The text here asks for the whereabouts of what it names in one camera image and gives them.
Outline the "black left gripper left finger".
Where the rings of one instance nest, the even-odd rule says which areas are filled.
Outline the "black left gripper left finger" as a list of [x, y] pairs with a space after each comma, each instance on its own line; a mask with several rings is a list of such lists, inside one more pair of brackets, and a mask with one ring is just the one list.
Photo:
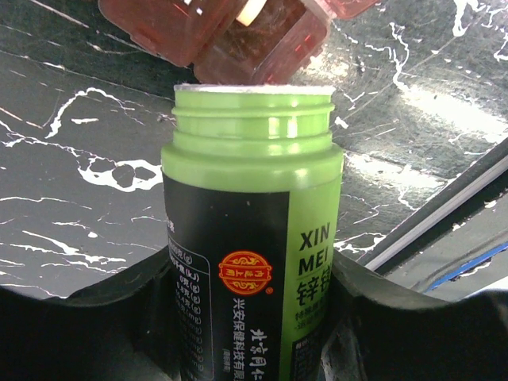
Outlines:
[[68, 298], [1, 288], [3, 380], [177, 380], [169, 253]]

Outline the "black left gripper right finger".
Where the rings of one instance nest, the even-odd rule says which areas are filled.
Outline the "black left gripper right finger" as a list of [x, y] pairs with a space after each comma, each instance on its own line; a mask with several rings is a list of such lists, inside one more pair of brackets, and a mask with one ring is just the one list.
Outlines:
[[446, 302], [334, 254], [323, 380], [505, 380], [507, 293]]

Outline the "green pill bottle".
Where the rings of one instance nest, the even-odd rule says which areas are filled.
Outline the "green pill bottle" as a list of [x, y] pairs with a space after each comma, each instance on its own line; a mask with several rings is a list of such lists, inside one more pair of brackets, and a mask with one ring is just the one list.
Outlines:
[[315, 380], [344, 156], [327, 86], [175, 88], [161, 151], [184, 380]]

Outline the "brown pill organizer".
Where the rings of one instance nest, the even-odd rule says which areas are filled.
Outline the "brown pill organizer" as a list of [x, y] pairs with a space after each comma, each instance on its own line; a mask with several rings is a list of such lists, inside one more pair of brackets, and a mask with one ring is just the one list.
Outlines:
[[192, 66], [200, 83], [286, 84], [322, 51], [335, 19], [372, 1], [100, 0], [101, 14], [146, 52]]

